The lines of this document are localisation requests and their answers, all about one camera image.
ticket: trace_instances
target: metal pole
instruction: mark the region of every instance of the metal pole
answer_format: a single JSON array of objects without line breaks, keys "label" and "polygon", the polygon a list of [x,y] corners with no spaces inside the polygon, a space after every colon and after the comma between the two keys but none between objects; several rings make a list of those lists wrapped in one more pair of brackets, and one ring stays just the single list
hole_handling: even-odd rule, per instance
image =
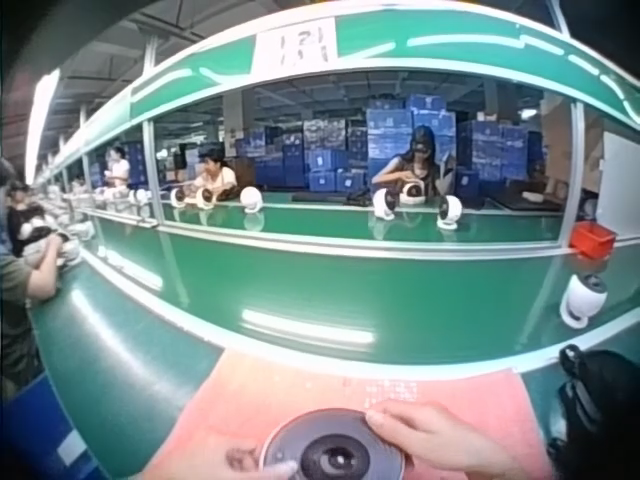
[{"label": "metal pole", "polygon": [[[156,51],[158,50],[158,37],[151,35],[147,38],[144,49],[144,69],[142,74],[148,73],[156,63]],[[153,121],[142,122],[142,142],[144,145],[144,158],[147,167],[147,180],[151,192],[151,208],[153,216],[159,224],[164,223],[164,211],[160,199],[160,182],[158,181],[158,165],[156,162],[156,147]]]},{"label": "metal pole", "polygon": [[569,245],[569,237],[573,224],[578,216],[580,195],[582,193],[582,176],[584,173],[584,105],[581,102],[571,104],[571,127],[573,144],[571,148],[571,175],[569,176],[569,192],[564,207],[564,217],[560,227],[559,241],[563,247]]},{"label": "metal pole", "polygon": [[[551,11],[551,16],[556,24],[556,28],[566,36],[570,37],[571,32],[564,18],[560,0],[547,0],[547,5]],[[584,172],[584,150],[585,150],[585,120],[584,105],[574,102],[571,105],[571,175],[569,176],[569,191],[564,207],[564,217],[560,227],[560,237],[558,241],[563,247],[569,246],[569,237],[573,224],[578,217],[580,207],[580,196],[582,195],[582,176]]]},{"label": "metal pole", "polygon": [[[80,107],[80,129],[84,128],[84,124],[87,123],[87,105],[83,104]],[[89,155],[82,154],[82,174],[84,175],[84,184],[87,191],[92,192],[93,187],[91,185],[91,169],[89,168]]]},{"label": "metal pole", "polygon": [[556,24],[556,30],[559,30],[565,35],[570,35],[567,20],[564,18],[562,8],[560,7],[560,0],[547,0],[547,6],[551,12],[553,23]]}]

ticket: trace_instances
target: workstation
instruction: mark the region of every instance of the workstation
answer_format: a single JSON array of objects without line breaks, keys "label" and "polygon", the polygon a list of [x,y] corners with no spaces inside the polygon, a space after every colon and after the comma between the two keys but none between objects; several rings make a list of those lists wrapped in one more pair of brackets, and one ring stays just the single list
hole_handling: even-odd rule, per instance
[{"label": "workstation", "polygon": [[[36,177],[43,203],[92,225],[34,322],[108,476],[141,471],[194,418],[225,433],[255,424],[264,441],[305,410],[395,395],[449,402],[544,478],[557,352],[640,360],[638,81],[526,18],[400,3],[284,11],[159,65],[150,41],[142,77]],[[303,33],[310,46],[266,54]],[[422,126],[436,191],[422,182],[425,198],[403,201],[412,182],[375,179],[422,144]],[[114,145],[129,164],[117,186]],[[207,199],[191,186],[218,156],[237,194]],[[576,253],[584,220],[615,234],[604,257]],[[598,307],[566,321],[572,279],[594,275]],[[270,391],[277,381],[297,403]],[[257,419],[265,398],[283,406]]]}]

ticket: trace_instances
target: black bag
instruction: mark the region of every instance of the black bag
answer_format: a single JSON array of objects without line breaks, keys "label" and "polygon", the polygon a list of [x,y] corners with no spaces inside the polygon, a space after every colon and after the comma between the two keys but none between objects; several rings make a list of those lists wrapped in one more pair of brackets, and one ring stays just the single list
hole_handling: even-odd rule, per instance
[{"label": "black bag", "polygon": [[560,351],[569,377],[558,390],[565,432],[547,451],[563,479],[637,474],[640,460],[640,367],[609,350]]}]

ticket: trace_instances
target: red box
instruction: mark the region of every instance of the red box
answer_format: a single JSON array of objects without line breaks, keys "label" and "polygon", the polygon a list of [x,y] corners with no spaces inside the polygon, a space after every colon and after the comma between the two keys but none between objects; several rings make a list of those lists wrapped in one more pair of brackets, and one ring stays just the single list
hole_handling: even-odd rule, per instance
[{"label": "red box", "polygon": [[586,257],[607,258],[616,241],[616,234],[596,222],[577,222],[571,232],[569,246]]}]

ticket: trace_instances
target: ceiling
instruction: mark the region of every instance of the ceiling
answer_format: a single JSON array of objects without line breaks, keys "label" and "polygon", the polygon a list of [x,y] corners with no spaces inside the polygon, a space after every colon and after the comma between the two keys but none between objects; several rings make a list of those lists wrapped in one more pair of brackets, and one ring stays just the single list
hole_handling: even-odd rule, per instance
[{"label": "ceiling", "polygon": [[[102,3],[111,10],[101,10],[94,7],[94,4],[101,5],[98,0],[91,2],[91,8],[87,7],[86,0],[59,1],[64,1],[65,5],[75,3],[73,14],[76,16],[72,17],[71,7],[68,7],[67,10],[56,11],[57,17],[72,19],[72,23],[80,23],[80,26],[73,25],[73,33],[60,29],[52,30],[53,33],[46,37],[50,42],[43,44],[44,40],[41,39],[39,49],[36,50],[44,55],[47,45],[52,45],[52,42],[58,39],[66,41],[68,45],[77,40],[80,45],[84,43],[85,46],[80,50],[68,50],[71,54],[65,56],[66,59],[60,67],[61,80],[42,136],[41,161],[48,153],[58,151],[61,136],[63,139],[69,138],[77,130],[82,105],[86,105],[88,114],[91,115],[141,75],[144,45],[149,35],[159,38],[158,61],[162,61],[189,45],[234,25],[281,9],[312,3],[312,0],[163,0],[148,5],[148,0],[106,0]],[[117,17],[114,5],[124,3],[127,3],[129,10],[118,10],[126,13]],[[475,0],[473,3],[515,11],[538,22],[552,25],[551,15],[543,0]],[[143,4],[148,6],[130,14],[133,7]],[[120,21],[115,24],[111,21],[112,26],[105,30],[107,25],[101,26],[94,20],[96,12],[101,15],[102,22],[107,18],[120,18]],[[55,20],[56,15],[49,15],[47,18]],[[88,26],[84,25],[85,23],[91,24],[94,28],[92,36],[87,37],[85,30]],[[40,32],[46,26],[41,26],[37,31]],[[67,21],[66,29],[70,28],[72,27]],[[31,72],[30,76],[14,75],[21,81],[14,78],[14,88],[9,91],[9,95],[5,91],[3,98],[2,154],[16,164],[18,169],[23,163],[33,85],[43,73],[39,72],[38,76],[34,72]],[[403,92],[440,92],[451,97],[453,100],[450,100],[457,102],[462,108],[465,104],[472,106],[482,101],[481,91],[479,93],[478,90],[480,87],[479,79],[463,75],[369,72],[278,82],[254,89],[254,95],[256,116],[266,118],[274,115],[288,116],[301,109],[340,110],[347,106],[347,97],[350,99],[349,103],[354,104],[364,102],[367,95],[393,93],[398,88]],[[530,96],[525,91],[521,92],[520,98],[526,102],[526,98]],[[173,117],[167,116],[163,119],[164,125],[161,130],[164,128],[168,133],[180,133],[181,129],[189,128],[193,123],[214,122],[215,119],[219,119],[222,116],[221,104],[219,99],[210,99],[208,103],[203,102],[190,107],[186,112],[174,112],[171,115]]]}]

